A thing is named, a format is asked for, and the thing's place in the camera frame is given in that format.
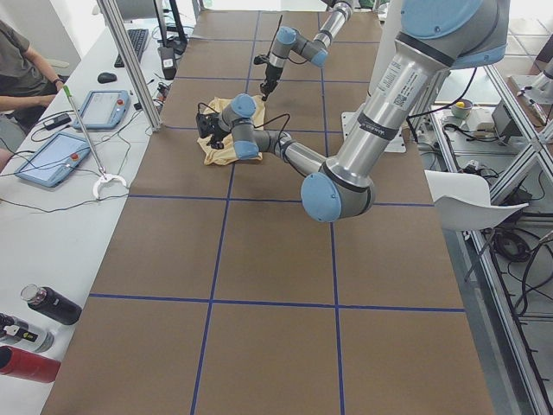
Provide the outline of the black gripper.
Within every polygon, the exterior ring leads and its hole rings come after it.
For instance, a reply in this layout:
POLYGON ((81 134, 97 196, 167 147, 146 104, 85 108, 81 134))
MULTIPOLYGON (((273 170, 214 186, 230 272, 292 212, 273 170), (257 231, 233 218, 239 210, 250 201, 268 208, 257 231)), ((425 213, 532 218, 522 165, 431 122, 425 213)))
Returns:
POLYGON ((282 75, 280 67, 268 63, 265 68, 265 80, 260 84, 262 101, 266 101, 274 91, 274 85, 278 83, 282 75))
POLYGON ((224 149, 224 139, 228 136, 228 131, 221 130, 216 128, 213 130, 213 133, 208 141, 208 145, 214 150, 223 150, 224 149))

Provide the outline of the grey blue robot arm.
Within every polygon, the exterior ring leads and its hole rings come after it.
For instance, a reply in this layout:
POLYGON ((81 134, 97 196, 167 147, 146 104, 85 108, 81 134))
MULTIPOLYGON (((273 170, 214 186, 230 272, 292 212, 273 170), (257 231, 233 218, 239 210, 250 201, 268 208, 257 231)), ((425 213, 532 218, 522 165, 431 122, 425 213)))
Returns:
POLYGON ((266 101, 277 88, 291 52, 317 67, 324 67, 334 37, 353 14, 354 1, 325 1, 325 4, 330 8, 330 15, 313 40, 297 29, 278 24, 269 52, 254 58, 255 65, 266 65, 265 78, 260 84, 262 101, 266 101))
POLYGON ((374 201, 371 170, 397 135, 433 77, 445 70, 481 67, 505 55, 507 1, 406 1, 396 52, 376 89, 355 112, 344 143, 325 157, 284 131, 260 131, 254 98, 237 95, 223 110, 198 113, 199 135, 214 149, 230 137, 236 156, 248 160, 270 152, 303 176, 304 210, 334 222, 366 212, 374 201))

